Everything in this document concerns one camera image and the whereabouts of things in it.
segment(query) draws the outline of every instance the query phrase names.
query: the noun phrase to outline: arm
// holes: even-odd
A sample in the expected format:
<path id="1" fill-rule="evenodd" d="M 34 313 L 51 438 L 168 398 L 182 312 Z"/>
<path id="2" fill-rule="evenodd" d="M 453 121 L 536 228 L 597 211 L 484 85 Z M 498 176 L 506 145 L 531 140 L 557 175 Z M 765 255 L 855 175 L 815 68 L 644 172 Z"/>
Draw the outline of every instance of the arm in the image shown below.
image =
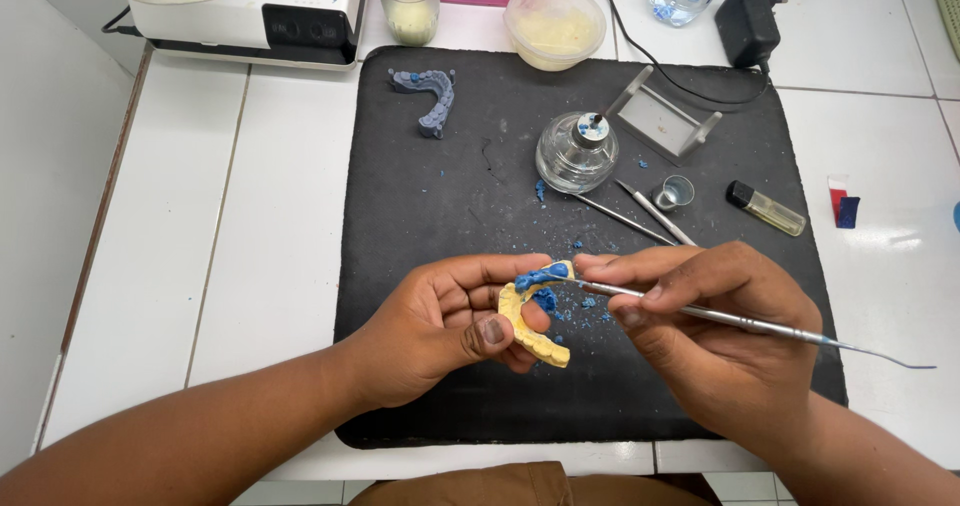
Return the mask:
<path id="1" fill-rule="evenodd" d="M 820 332 L 816 305 L 744 243 L 578 255 L 636 349 L 698 423 L 769 463 L 800 504 L 960 504 L 960 478 L 881 427 L 810 391 L 817 348 L 677 313 L 698 303 Z"/>
<path id="2" fill-rule="evenodd" d="M 0 503 L 226 504 L 356 414 L 408 403 L 450 370 L 535 357 L 496 315 L 499 291 L 546 255 L 459 257 L 412 271 L 330 348 L 184 389 L 90 424 L 0 477 Z M 549 325 L 532 303 L 522 310 Z"/>

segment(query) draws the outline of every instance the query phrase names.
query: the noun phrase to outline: metal instrument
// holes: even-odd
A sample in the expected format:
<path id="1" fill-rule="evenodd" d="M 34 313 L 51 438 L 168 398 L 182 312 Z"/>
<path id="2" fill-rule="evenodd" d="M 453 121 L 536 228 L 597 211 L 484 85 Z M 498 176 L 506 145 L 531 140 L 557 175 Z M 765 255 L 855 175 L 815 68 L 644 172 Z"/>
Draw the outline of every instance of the metal instrument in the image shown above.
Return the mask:
<path id="1" fill-rule="evenodd" d="M 636 297 L 643 297 L 641 291 L 632 291 L 630 289 L 624 289 L 622 287 L 616 287 L 614 285 L 605 285 L 603 283 L 592 283 L 590 281 L 581 281 L 579 279 L 570 279 L 568 277 L 560 277 L 558 275 L 552 275 L 550 273 L 545 273 L 557 279 L 558 281 L 567 281 L 570 283 L 577 283 L 580 285 L 580 288 L 590 288 L 598 293 L 604 295 L 617 295 L 617 294 L 629 294 L 635 295 Z M 872 350 L 867 350 L 866 348 L 860 348 L 858 346 L 853 346 L 852 344 L 846 344 L 846 342 L 840 342 L 839 340 L 833 340 L 825 335 L 818 333 L 813 333 L 805 330 L 799 330 L 797 328 L 791 328 L 790 326 L 784 326 L 782 324 L 774 324 L 773 322 L 766 322 L 764 320 L 757 320 L 755 318 L 747 318 L 745 316 L 732 315 L 730 313 L 724 313 L 722 311 L 717 311 L 709 307 L 702 307 L 700 305 L 686 305 L 679 310 L 681 313 L 690 316 L 698 316 L 700 318 L 706 318 L 707 320 L 713 320 L 715 322 L 720 322 L 730 326 L 736 326 L 743 330 L 746 330 L 750 333 L 773 335 L 777 337 L 786 337 L 787 339 L 796 339 L 802 340 L 803 342 L 808 342 L 810 344 L 817 345 L 826 345 L 826 346 L 835 346 L 837 348 L 846 348 L 846 350 L 854 350 L 856 352 L 863 352 L 864 354 L 872 354 L 874 356 L 880 356 L 891 362 L 903 365 L 904 367 L 911 369 L 935 369 L 937 365 L 907 365 L 900 360 L 896 360 L 881 354 L 879 352 L 873 352 Z"/>
<path id="2" fill-rule="evenodd" d="M 659 221 L 659 223 L 663 225 L 663 228 L 666 228 L 670 232 L 670 234 L 673 234 L 673 236 L 677 238 L 679 242 L 687 245 L 696 245 L 696 243 L 694 243 L 693 240 L 690 240 L 687 234 L 684 234 L 683 230 L 679 229 L 676 224 L 674 224 L 670 219 L 666 217 L 666 215 L 664 215 L 660 210 L 658 210 L 657 206 L 654 206 L 653 203 L 650 202 L 650 200 L 647 200 L 647 197 L 644 196 L 643 193 L 638 193 L 636 189 L 634 189 L 633 187 L 630 187 L 629 185 L 623 183 L 618 179 L 614 181 L 619 183 L 620 187 L 625 189 L 627 193 L 630 193 L 630 196 L 634 198 L 633 200 L 636 200 L 637 201 L 636 203 L 641 205 L 643 209 L 647 211 L 648 214 L 652 215 L 657 221 Z"/>
<path id="3" fill-rule="evenodd" d="M 676 244 L 677 244 L 677 242 L 671 242 L 671 241 L 667 240 L 665 237 L 663 237 L 663 236 L 661 236 L 660 234 L 654 232 L 653 230 L 650 230 L 649 228 L 646 228 L 646 227 L 643 226 L 642 224 L 639 224 L 639 223 L 637 223 L 637 222 L 634 222 L 634 221 L 630 220 L 630 219 L 627 218 L 627 217 L 621 216 L 620 214 L 618 214 L 618 213 L 615 212 L 614 210 L 611 210 L 610 208 L 605 208 L 604 206 L 601 206 L 600 204 L 597 204 L 596 202 L 594 202 L 593 200 L 590 200 L 589 198 L 584 198 L 581 194 L 574 194 L 574 196 L 576 196 L 577 199 L 580 200 L 582 203 L 584 203 L 584 204 L 586 204 L 586 205 L 588 205 L 588 206 L 594 206 L 594 208 L 596 208 L 597 210 L 599 210 L 599 211 L 601 211 L 601 212 L 609 215 L 610 217 L 615 218 L 616 220 L 622 222 L 623 224 L 626 224 L 627 226 L 629 226 L 629 227 L 632 228 L 632 229 L 640 230 L 642 233 L 644 233 L 644 234 L 646 234 L 647 236 L 653 238 L 654 240 L 657 240 L 658 242 L 662 242 L 664 245 L 676 245 Z"/>

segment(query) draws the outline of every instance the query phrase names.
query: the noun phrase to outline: metal cap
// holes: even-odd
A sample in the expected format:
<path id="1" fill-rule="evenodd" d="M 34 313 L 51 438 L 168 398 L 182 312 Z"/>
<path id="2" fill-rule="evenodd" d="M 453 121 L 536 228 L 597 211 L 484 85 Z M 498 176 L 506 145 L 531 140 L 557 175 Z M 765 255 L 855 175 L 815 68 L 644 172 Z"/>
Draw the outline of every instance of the metal cap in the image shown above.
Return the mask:
<path id="1" fill-rule="evenodd" d="M 600 114 L 587 112 L 577 119 L 577 126 L 571 132 L 577 144 L 595 149 L 603 145 L 610 135 L 610 122 Z"/>

